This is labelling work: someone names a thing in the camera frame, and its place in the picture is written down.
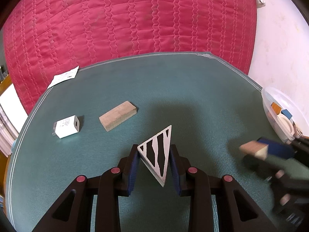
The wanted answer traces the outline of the clear plastic bowl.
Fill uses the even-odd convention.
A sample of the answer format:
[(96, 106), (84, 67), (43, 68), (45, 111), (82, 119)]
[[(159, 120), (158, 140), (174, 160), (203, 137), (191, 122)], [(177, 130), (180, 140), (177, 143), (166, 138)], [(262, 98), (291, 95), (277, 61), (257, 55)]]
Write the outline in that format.
[(308, 120), (291, 98), (270, 86), (262, 88), (261, 96), (265, 115), (281, 141), (308, 137)]

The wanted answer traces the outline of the orange cube block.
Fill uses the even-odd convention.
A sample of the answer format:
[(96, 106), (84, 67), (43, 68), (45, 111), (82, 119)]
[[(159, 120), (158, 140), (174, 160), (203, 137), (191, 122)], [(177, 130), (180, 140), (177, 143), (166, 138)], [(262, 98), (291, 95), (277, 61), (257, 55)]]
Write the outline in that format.
[(281, 113), (281, 111), (282, 111), (281, 106), (278, 105), (276, 102), (272, 102), (271, 107), (272, 107), (273, 111), (274, 111), (277, 115), (279, 115), (279, 114)]

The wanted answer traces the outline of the white USB power adapter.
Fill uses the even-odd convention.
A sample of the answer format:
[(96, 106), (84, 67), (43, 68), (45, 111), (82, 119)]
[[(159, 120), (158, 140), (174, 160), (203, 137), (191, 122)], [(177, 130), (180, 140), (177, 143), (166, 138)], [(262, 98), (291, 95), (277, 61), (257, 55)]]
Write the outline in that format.
[(80, 121), (76, 115), (61, 119), (53, 125), (53, 136), (64, 138), (80, 131)]

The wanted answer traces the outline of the blue wedge block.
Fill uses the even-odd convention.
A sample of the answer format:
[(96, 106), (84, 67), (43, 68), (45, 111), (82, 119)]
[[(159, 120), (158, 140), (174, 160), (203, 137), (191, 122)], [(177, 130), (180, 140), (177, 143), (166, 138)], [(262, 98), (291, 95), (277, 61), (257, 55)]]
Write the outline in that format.
[(281, 114), (283, 114), (286, 118), (291, 119), (292, 118), (292, 114), (287, 110), (287, 109), (283, 109), (281, 111)]

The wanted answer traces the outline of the white paper slip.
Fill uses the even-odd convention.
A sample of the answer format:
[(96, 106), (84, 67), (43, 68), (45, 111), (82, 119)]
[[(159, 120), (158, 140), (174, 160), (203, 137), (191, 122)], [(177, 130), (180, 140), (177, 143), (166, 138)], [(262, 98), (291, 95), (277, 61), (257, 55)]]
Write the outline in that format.
[(67, 80), (74, 79), (77, 75), (77, 72), (79, 70), (79, 66), (75, 67), (74, 69), (71, 69), (70, 71), (67, 71), (62, 74), (55, 75), (51, 81), (51, 83), (48, 86), (48, 89)]

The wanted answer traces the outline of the plain wooden cube block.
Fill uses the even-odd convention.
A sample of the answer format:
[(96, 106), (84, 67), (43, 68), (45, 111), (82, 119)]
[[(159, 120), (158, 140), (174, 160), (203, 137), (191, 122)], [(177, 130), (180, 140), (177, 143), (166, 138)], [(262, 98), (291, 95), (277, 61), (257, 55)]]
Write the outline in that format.
[(252, 155), (261, 160), (266, 160), (268, 156), (268, 147), (266, 143), (258, 141), (250, 141), (239, 147), (239, 150), (244, 154)]

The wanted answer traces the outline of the white zebra striped triangle block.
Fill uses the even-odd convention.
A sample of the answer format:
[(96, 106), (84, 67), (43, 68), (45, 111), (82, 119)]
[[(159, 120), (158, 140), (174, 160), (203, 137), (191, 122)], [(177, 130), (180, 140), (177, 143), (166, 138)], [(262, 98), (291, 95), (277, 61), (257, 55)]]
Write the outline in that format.
[(164, 187), (168, 169), (172, 125), (138, 145), (137, 150), (145, 166)]

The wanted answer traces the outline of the plain rectangular wooden block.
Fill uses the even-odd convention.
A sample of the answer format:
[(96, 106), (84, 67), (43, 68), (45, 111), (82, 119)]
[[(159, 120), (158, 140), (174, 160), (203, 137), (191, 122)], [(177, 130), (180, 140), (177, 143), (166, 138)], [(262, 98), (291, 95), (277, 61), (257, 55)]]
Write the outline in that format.
[(125, 101), (99, 117), (104, 129), (109, 132), (137, 113), (137, 107)]

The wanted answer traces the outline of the orange white striped block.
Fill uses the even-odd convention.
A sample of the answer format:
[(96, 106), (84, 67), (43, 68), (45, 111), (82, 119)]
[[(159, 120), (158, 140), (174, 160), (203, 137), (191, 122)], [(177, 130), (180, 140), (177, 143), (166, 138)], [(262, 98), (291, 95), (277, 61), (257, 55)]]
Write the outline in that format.
[(304, 136), (303, 133), (302, 133), (302, 131), (300, 130), (299, 127), (297, 127), (297, 125), (296, 125), (295, 122), (293, 122), (292, 126), (293, 126), (293, 128), (294, 128), (294, 137), (300, 138), (300, 137), (303, 137), (303, 136)]

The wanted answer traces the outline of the red quilted cover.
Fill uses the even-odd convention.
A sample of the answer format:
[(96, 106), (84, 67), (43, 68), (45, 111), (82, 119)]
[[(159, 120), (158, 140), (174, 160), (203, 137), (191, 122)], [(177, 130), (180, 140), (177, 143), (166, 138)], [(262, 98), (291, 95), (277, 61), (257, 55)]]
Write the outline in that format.
[(256, 24), (256, 0), (21, 0), (4, 54), (30, 113), (55, 75), (130, 55), (210, 52), (248, 73)]

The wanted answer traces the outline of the white ceramic plate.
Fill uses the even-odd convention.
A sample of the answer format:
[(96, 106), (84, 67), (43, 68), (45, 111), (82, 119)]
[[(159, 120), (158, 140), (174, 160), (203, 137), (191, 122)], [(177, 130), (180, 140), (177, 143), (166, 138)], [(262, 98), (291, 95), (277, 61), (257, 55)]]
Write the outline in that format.
[(295, 135), (295, 130), (292, 122), (283, 114), (279, 114), (278, 116), (278, 125), (280, 126), (283, 134), (287, 139), (293, 140)]

